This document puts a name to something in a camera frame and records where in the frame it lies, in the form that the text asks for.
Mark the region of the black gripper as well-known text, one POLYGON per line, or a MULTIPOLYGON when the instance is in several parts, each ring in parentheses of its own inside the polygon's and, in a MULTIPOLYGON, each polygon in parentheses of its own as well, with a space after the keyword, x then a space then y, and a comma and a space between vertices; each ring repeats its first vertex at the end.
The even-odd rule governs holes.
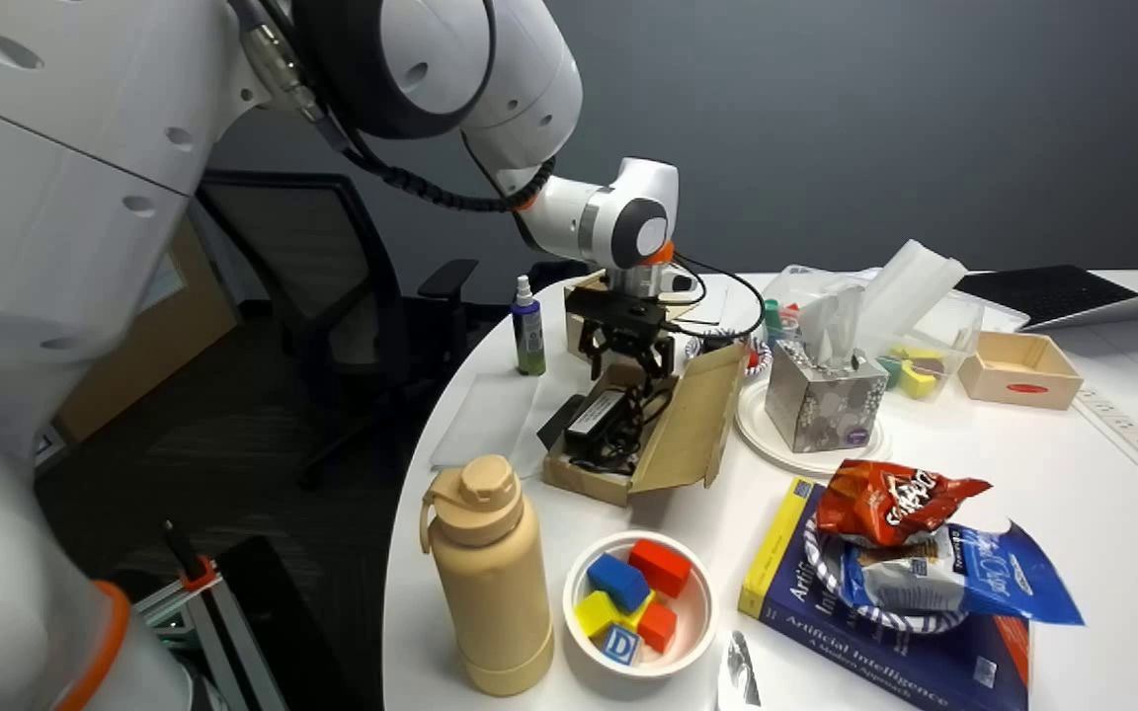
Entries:
POLYGON ((676 373, 676 323, 656 296, 613 287, 605 277, 585 277, 564 287, 569 350, 602 375, 613 361, 636 365, 647 378, 676 373))

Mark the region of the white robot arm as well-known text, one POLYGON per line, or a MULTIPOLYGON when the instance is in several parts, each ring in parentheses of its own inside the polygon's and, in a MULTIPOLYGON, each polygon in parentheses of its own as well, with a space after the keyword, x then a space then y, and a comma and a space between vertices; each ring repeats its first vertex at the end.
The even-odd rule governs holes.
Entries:
POLYGON ((36 502, 36 437, 109 356, 202 174, 349 162, 461 196, 378 150, 458 137, 551 258, 634 267, 676 238, 680 170, 605 180, 564 0, 0 0, 0 711, 225 711, 87 577, 36 502))

